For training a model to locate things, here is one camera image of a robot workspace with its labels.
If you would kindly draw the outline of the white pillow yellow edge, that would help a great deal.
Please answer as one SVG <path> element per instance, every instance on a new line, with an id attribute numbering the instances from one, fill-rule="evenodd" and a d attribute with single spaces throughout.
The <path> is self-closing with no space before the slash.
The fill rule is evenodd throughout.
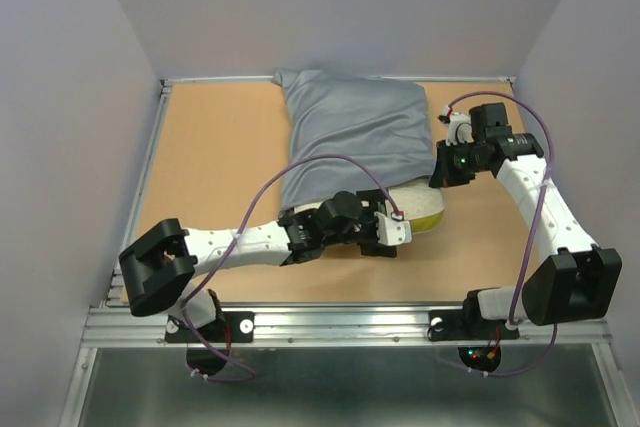
<path id="1" fill-rule="evenodd" d="M 429 177 L 378 176 L 404 218 L 411 223 L 414 234 L 433 229 L 440 222 L 444 197 L 439 189 L 429 186 Z M 281 189 L 280 214 L 318 207 L 340 191 L 357 192 L 379 189 L 366 173 L 356 169 L 342 174 L 287 174 Z"/>

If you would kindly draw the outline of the grey pillowcase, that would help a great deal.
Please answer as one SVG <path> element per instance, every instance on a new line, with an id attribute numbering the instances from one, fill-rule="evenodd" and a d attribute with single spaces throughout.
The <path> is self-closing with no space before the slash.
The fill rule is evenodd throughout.
<path id="1" fill-rule="evenodd" d="M 283 209 L 339 191 L 394 187 L 436 166 L 425 90 L 410 82 L 325 70 L 279 69 L 292 126 Z"/>

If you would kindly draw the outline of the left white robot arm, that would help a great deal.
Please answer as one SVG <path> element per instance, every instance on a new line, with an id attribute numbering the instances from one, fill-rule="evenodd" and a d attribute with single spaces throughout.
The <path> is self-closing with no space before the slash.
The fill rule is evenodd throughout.
<path id="1" fill-rule="evenodd" d="M 118 261 L 132 316 L 166 314 L 210 341 L 222 331 L 222 312 L 216 295 L 198 287 L 195 278 L 223 269 L 311 262 L 334 245 L 355 244 L 364 256 L 393 258 L 411 239 L 409 222 L 381 192 L 341 191 L 243 230 L 185 228 L 176 218 L 164 219 Z"/>

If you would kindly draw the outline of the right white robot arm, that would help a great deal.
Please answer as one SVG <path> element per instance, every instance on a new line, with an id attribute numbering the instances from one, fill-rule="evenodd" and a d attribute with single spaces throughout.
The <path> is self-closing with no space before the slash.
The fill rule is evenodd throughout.
<path id="1" fill-rule="evenodd" d="M 613 248 L 601 247 L 579 224 L 552 178 L 551 155 L 530 133 L 516 133 L 502 103 L 468 113 L 447 106 L 439 116 L 447 136 L 436 145 L 434 188 L 469 184 L 489 172 L 509 193 L 529 228 L 522 263 L 541 261 L 515 285 L 473 291 L 460 313 L 463 331 L 482 337 L 496 321 L 514 329 L 600 319 L 609 309 L 622 269 Z"/>

